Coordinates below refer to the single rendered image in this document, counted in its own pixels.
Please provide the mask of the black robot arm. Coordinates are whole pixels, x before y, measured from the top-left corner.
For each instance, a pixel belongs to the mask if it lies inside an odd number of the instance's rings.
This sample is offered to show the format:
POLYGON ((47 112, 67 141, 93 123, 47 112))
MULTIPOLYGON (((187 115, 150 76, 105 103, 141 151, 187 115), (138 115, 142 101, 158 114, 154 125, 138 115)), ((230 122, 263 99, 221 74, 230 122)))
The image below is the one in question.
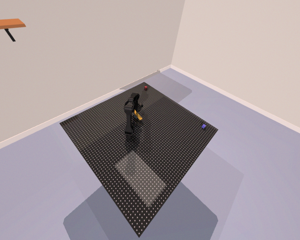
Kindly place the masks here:
POLYGON ((142 109, 141 106, 140 107, 138 105, 134 106, 135 104, 138 104, 138 99, 139 99, 139 94, 132 93, 131 97, 129 97, 124 104, 124 112, 126 113, 126 118, 127 118, 127 125, 124 129, 124 134, 128 140, 133 138, 133 131, 134 131, 133 125, 131 124, 131 114, 134 110, 136 110, 136 112, 139 112, 142 109), (132 102, 133 106, 127 105, 129 102, 132 102))

